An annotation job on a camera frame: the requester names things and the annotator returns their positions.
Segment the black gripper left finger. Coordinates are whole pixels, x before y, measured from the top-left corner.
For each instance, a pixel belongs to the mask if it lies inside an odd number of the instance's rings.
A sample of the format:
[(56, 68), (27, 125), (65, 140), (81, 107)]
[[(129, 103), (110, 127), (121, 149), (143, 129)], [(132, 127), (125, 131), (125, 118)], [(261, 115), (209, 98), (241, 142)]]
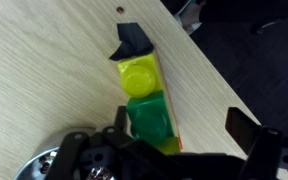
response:
[(104, 139), (113, 147), (121, 147), (131, 141), (127, 134), (127, 112), (125, 106), (119, 106), (115, 115), (114, 123), (102, 130)]

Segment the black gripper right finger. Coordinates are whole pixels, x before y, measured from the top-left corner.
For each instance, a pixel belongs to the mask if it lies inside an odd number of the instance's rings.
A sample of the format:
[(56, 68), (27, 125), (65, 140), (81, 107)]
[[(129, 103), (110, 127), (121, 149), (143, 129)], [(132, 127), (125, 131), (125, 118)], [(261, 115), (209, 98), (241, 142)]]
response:
[(239, 180), (275, 180), (283, 134), (256, 124), (237, 107), (228, 109), (225, 129), (247, 155)]

